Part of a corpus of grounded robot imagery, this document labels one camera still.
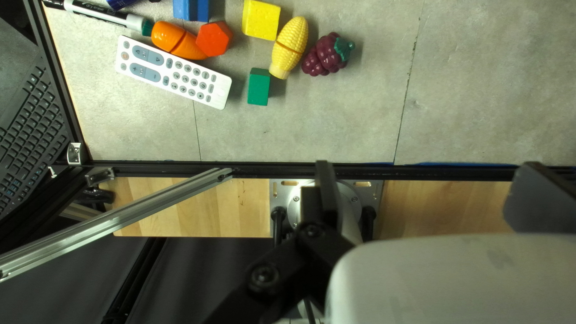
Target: wooden board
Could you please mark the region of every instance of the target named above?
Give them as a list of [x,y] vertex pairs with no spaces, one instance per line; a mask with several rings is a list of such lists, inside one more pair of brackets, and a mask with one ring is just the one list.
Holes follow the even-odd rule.
[[386,181],[374,237],[512,232],[502,218],[510,184]]
[[[108,208],[164,189],[185,178],[116,178],[100,188],[116,193]],[[116,236],[270,237],[268,179],[232,179],[116,232]]]

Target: black cable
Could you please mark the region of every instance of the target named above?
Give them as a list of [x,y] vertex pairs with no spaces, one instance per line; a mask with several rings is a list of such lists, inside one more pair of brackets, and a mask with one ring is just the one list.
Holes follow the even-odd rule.
[[314,312],[312,311],[312,305],[308,298],[304,299],[304,307],[306,308],[306,315],[308,315],[308,323],[316,324],[316,319],[314,319]]

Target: toy corn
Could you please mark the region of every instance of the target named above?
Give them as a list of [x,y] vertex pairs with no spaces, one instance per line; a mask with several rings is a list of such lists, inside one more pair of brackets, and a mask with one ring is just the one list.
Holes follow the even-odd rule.
[[306,42],[308,41],[308,23],[304,17],[292,18],[280,31],[272,49],[270,74],[280,79],[287,79],[290,70],[298,64]]

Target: keyboard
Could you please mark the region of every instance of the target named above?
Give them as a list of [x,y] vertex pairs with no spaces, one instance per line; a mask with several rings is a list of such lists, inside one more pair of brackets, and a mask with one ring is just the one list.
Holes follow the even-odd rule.
[[0,218],[26,200],[66,149],[61,101],[39,55],[0,118]]

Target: remote control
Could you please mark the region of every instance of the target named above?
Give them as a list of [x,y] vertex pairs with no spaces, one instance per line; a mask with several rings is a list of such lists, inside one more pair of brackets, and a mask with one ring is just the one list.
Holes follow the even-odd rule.
[[216,109],[224,109],[232,79],[126,36],[118,38],[116,71]]

